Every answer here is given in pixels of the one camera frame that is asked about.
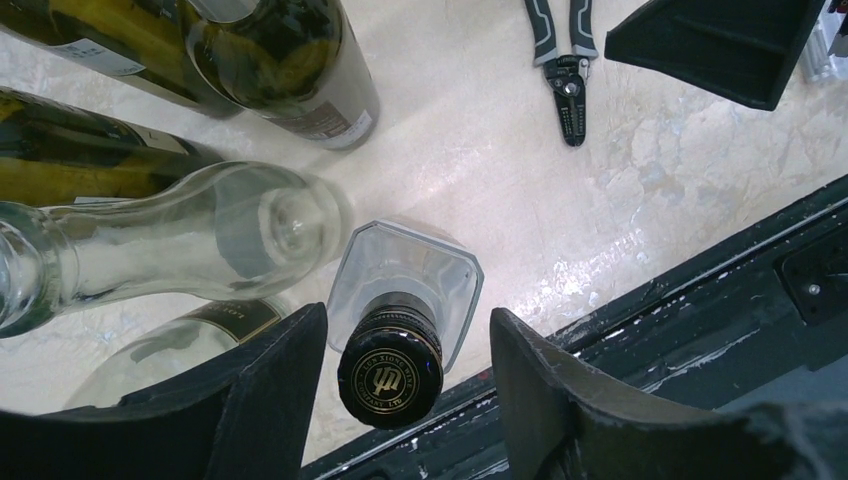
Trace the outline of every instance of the bottle label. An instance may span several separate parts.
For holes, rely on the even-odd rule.
[[[137,133],[141,138],[141,141],[148,147],[180,154],[189,153],[188,150],[186,150],[173,135],[151,130],[147,127],[142,127],[141,125],[136,125],[134,123],[124,123],[126,123],[127,127],[132,129],[132,131]]]
[[[144,65],[87,38],[47,49],[60,57],[113,77],[133,75],[144,70]]]
[[[212,302],[180,318],[211,323],[244,343],[282,320],[278,309],[264,300]]]
[[[363,110],[351,124],[330,102],[324,102],[311,112],[294,118],[269,118],[286,130],[326,148],[344,148],[353,145],[368,132],[374,120]]]

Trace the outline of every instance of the white marble surface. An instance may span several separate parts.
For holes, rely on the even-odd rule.
[[[552,0],[560,45],[567,4]],[[596,42],[641,2],[595,5]],[[793,76],[774,113],[655,72],[600,59],[589,138],[560,137],[532,67],[520,0],[348,1],[382,99],[358,150],[330,153],[250,114],[194,114],[0,35],[0,84],[285,165],[339,184],[356,223],[402,214],[451,232],[486,271],[450,387],[490,363],[488,315],[506,306],[543,333],[848,173],[848,84]],[[288,293],[324,301],[337,261]],[[60,408],[82,379],[142,332],[201,301],[159,295],[67,317],[0,340],[0,408]],[[366,431],[344,410],[328,351],[307,446],[312,460]]]

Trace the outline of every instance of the black bottle cap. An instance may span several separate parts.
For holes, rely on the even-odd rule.
[[[351,415],[380,429],[424,418],[442,391],[442,349],[433,314],[417,297],[374,299],[345,346],[339,396]]]

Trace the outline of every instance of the green glass bottle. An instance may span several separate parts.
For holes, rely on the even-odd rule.
[[[192,65],[177,1],[5,0],[0,30],[205,115],[238,113]]]
[[[373,131],[380,104],[338,0],[187,0],[189,55],[222,95],[328,149]]]
[[[220,161],[174,135],[0,87],[0,201],[142,198]]]

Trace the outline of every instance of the pliers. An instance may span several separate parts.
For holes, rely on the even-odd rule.
[[[571,0],[569,35],[571,55],[559,55],[556,31],[548,0],[524,0],[533,36],[536,37],[535,66],[544,66],[545,79],[554,91],[565,143],[579,147],[586,140],[586,80],[589,61],[598,57],[592,38],[592,0]]]

